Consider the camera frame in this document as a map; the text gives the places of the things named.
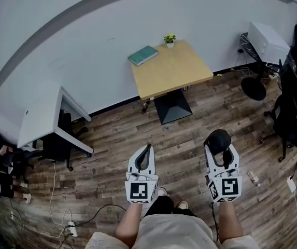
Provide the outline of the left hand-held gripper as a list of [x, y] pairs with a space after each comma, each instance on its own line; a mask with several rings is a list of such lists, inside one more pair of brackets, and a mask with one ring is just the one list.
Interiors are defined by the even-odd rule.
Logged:
[[128, 162], [125, 191], [129, 203], [151, 204], [153, 202], [159, 180], [159, 177], [154, 174], [154, 149], [151, 144], [147, 144], [146, 147], [138, 149]]

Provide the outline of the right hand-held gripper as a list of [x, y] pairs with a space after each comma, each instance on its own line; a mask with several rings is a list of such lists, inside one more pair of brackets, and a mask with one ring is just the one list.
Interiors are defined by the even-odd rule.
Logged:
[[208, 145], [205, 145], [205, 157], [207, 186], [213, 202], [232, 202], [237, 199], [242, 192], [242, 177], [239, 175], [239, 154], [235, 147], [230, 144], [223, 152], [223, 166], [217, 165]]

